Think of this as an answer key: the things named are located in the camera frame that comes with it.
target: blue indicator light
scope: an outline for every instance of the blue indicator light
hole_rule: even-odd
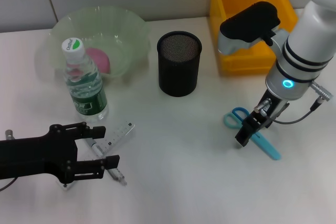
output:
[[[284,80],[282,82],[282,85],[287,88],[287,89],[290,89],[294,86],[294,82],[290,81],[290,80]]]

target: yellow plastic bin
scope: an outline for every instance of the yellow plastic bin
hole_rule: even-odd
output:
[[[216,52],[218,52],[217,39],[221,23],[258,1],[268,1],[276,6],[281,20],[280,28],[292,31],[298,17],[289,0],[211,0],[209,21]],[[264,42],[250,49],[241,49],[232,55],[217,53],[218,68],[224,75],[267,73],[274,60],[275,55]]]

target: black cable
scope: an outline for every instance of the black cable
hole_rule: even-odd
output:
[[[306,118],[307,116],[309,116],[311,113],[312,113],[312,111],[309,111],[307,114],[305,114],[305,115],[304,115],[303,117],[301,117],[300,119],[297,119],[297,120],[292,121],[292,122],[280,122],[280,121],[277,121],[277,120],[274,120],[274,119],[270,118],[269,116],[266,116],[266,118],[272,120],[272,121],[275,122],[275,123],[279,123],[279,124],[294,124],[294,123],[301,122],[303,119],[305,119],[305,118]]]
[[[0,191],[3,191],[5,189],[7,189],[8,187],[10,187],[14,182],[15,180],[17,180],[17,178],[14,178],[11,182],[9,182],[6,186],[4,186],[3,188],[0,189]]]

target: pink sponge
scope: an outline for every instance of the pink sponge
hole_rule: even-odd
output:
[[[104,53],[104,51],[98,48],[90,47],[86,49],[86,53],[97,65],[98,70],[101,73],[110,73],[110,60],[107,54]]]

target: green leaf logo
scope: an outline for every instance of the green leaf logo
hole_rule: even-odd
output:
[[[73,45],[73,49],[76,49],[76,48],[78,48],[79,47],[79,40],[77,40],[76,39],[76,41],[75,41],[75,43],[74,43],[74,45]]]

